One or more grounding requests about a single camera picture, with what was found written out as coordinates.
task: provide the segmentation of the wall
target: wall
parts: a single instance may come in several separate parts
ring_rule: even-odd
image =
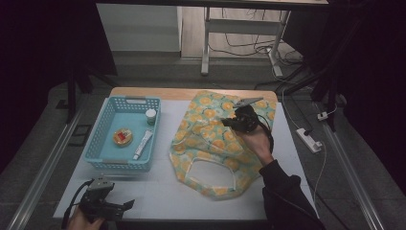
[[[112,51],[179,52],[181,7],[98,4]]]

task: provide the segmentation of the white tube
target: white tube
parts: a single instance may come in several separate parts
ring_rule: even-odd
[[[138,160],[138,158],[141,156],[141,153],[143,152],[144,147],[146,146],[147,142],[151,138],[152,134],[153,134],[153,132],[151,129],[146,130],[146,134],[144,134],[143,140],[141,140],[140,145],[135,150],[134,157],[132,159]]]

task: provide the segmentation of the blue plastic basket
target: blue plastic basket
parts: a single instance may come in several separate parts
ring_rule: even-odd
[[[155,109],[156,121],[147,123],[146,111]],[[106,99],[95,126],[84,148],[84,158],[98,170],[115,173],[148,172],[161,115],[161,100],[154,97],[112,96]],[[119,128],[129,128],[133,139],[126,147],[113,142],[113,134]],[[140,145],[147,129],[153,131],[138,160],[133,160],[134,152]]]

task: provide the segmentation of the person's hand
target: person's hand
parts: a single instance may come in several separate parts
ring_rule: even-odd
[[[262,166],[266,166],[274,160],[272,152],[269,150],[271,144],[261,126],[248,133],[236,131],[236,135],[241,137],[245,145],[257,155]]]
[[[68,223],[68,230],[99,230],[104,222],[103,218],[96,218],[93,223],[87,220],[84,213],[77,206]]]

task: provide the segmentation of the black sleeve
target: black sleeve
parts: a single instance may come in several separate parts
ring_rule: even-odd
[[[324,229],[300,187],[299,176],[288,176],[277,160],[259,173],[265,184],[262,194],[266,217],[275,229]]]

